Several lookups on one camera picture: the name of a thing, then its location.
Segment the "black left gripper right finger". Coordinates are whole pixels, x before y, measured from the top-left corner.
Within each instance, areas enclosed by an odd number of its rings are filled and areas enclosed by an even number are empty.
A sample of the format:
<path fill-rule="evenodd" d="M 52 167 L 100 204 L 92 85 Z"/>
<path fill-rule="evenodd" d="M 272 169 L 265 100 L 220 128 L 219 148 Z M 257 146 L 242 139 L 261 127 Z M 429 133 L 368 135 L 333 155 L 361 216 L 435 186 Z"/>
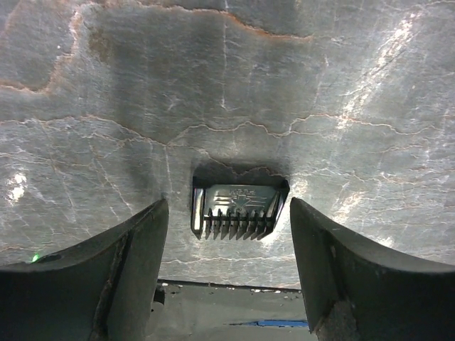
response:
<path fill-rule="evenodd" d="M 453 340 L 454 267 L 385 247 L 299 198 L 291 233 L 319 340 Z"/>

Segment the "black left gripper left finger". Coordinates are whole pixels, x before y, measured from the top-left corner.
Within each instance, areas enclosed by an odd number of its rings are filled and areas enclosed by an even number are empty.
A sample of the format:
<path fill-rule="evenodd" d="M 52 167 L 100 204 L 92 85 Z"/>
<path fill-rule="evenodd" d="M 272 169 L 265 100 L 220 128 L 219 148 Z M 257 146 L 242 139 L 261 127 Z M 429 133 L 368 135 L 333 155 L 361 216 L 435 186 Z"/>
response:
<path fill-rule="evenodd" d="M 1 267 L 2 340 L 144 340 L 168 230 L 159 200 L 31 263 Z"/>

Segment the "black comb guard attachment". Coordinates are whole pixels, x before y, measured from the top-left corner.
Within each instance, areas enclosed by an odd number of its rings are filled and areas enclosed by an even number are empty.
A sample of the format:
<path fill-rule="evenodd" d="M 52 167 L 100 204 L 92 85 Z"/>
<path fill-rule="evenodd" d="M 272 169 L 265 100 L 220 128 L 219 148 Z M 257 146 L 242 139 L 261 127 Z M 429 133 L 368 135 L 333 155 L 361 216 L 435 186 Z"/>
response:
<path fill-rule="evenodd" d="M 191 231 L 198 239 L 264 239 L 277 226 L 289 191 L 283 178 L 248 183 L 193 177 Z"/>

